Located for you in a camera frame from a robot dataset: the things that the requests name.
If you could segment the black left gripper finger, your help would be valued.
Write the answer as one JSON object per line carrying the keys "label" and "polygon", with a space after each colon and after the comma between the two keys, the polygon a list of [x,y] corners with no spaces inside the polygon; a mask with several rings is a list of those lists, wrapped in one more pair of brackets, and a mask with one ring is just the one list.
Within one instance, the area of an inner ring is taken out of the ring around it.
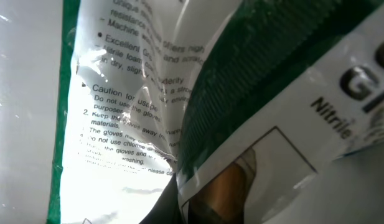
{"label": "black left gripper finger", "polygon": [[140,224],[182,224],[176,175],[173,175],[158,201]]}

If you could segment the green white package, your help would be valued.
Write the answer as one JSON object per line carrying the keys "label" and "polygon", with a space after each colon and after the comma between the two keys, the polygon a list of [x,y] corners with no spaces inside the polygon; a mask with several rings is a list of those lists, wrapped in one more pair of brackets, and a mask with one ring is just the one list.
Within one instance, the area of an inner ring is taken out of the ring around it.
{"label": "green white package", "polygon": [[384,0],[64,0],[48,223],[264,223],[384,143]]}

